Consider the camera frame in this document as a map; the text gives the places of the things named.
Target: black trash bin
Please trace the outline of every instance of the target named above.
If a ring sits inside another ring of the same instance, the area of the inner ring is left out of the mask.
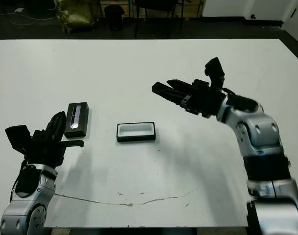
[[[123,28],[122,15],[125,11],[120,5],[109,5],[105,7],[104,13],[112,31],[120,31]]]

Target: silver robot arm segment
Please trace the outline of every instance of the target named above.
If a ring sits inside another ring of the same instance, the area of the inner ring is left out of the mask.
[[[46,221],[48,204],[55,192],[57,171],[43,164],[29,164],[12,189],[12,201],[1,219],[0,235],[41,235]],[[22,192],[28,181],[24,177],[39,179],[33,192]]]
[[[227,102],[228,96],[216,118],[234,131],[244,157],[248,192],[254,198],[247,204],[251,233],[298,235],[298,187],[290,177],[276,122],[260,104],[250,112]]]
[[[253,197],[247,203],[248,234],[298,235],[298,187],[290,176],[276,122],[256,101],[223,88],[225,73],[217,57],[205,67],[211,83],[169,80],[169,86],[157,82],[152,91],[187,112],[216,116],[234,131]]]
[[[67,147],[84,146],[83,141],[61,141],[65,126],[65,113],[59,112],[45,130],[36,130],[32,137],[25,125],[5,130],[12,147],[24,154],[24,161],[1,219],[0,235],[43,233],[47,207],[55,192],[55,168],[63,163]]]

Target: wire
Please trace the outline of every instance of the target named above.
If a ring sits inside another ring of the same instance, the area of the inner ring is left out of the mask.
[[[55,17],[46,18],[46,20],[50,20],[50,19],[54,19],[54,18],[55,18]],[[41,20],[36,20],[36,21],[34,21],[34,22],[32,22],[32,23],[25,23],[25,24],[24,24],[24,23],[15,23],[14,21],[10,20],[9,18],[0,17],[0,19],[2,19],[2,20],[8,20],[8,21],[10,21],[12,24],[17,25],[17,26],[28,26],[28,25],[35,24],[35,23],[41,21]]]
[[[45,17],[49,16],[50,14],[52,14],[53,12],[50,12],[48,14],[46,14]],[[34,19],[36,21],[32,22],[32,23],[15,23],[14,21],[12,21],[11,19],[9,18],[5,18],[5,17],[0,17],[0,19],[2,20],[8,20],[10,21],[13,25],[16,25],[16,26],[28,26],[28,25],[32,25],[32,24],[35,24],[39,21],[44,21],[44,20],[51,20],[51,19],[54,19],[55,17],[49,17],[49,18],[43,18],[43,19],[37,19],[37,18],[33,18],[33,17],[30,17],[30,16],[26,16],[26,15],[23,15],[23,14],[19,14],[19,13],[5,13],[5,14],[0,14],[0,16],[4,16],[4,15],[19,15],[19,16],[24,16],[24,17],[27,17],[29,19]]]
[[[0,16],[5,16],[5,15],[18,15],[18,16],[24,16],[24,17],[27,17],[27,18],[32,19],[32,20],[40,20],[40,21],[45,21],[45,20],[50,20],[50,19],[52,19],[52,18],[44,18],[44,19],[33,18],[33,17],[26,16],[26,15],[19,14],[19,13],[5,13],[5,14],[0,14]]]

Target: yellow bag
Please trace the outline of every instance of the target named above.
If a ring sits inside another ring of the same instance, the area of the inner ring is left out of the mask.
[[[54,0],[54,3],[63,32],[93,28],[94,16],[90,0]]]

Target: white table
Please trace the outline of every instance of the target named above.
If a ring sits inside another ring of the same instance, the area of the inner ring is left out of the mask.
[[[72,102],[90,107],[85,147],[57,167],[48,227],[246,226],[247,176],[234,133],[152,93],[156,81],[208,80],[277,121],[298,182],[298,59],[275,39],[0,41],[0,218],[23,156],[4,129],[44,129]],[[154,121],[154,143],[117,143],[116,125]]]

